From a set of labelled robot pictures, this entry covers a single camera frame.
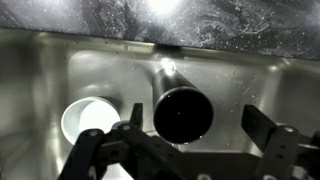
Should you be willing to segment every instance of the black tube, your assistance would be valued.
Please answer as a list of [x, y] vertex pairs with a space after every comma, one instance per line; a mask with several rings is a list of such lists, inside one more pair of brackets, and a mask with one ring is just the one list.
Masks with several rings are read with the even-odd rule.
[[153, 78], [154, 126], [176, 144], [201, 138], [213, 120], [209, 99], [177, 71], [159, 71]]

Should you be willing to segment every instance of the stainless steel sink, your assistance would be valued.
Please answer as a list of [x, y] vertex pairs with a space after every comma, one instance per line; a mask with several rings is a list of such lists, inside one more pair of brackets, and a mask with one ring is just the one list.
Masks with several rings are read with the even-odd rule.
[[[240, 127], [245, 104], [305, 135], [320, 127], [318, 62], [6, 29], [0, 31], [2, 178], [55, 179], [72, 148], [61, 115], [83, 97], [106, 97], [123, 120], [142, 102], [143, 130], [154, 130], [150, 81], [168, 62], [215, 110], [210, 131], [181, 151], [259, 154]], [[113, 168], [107, 176], [122, 172]]]

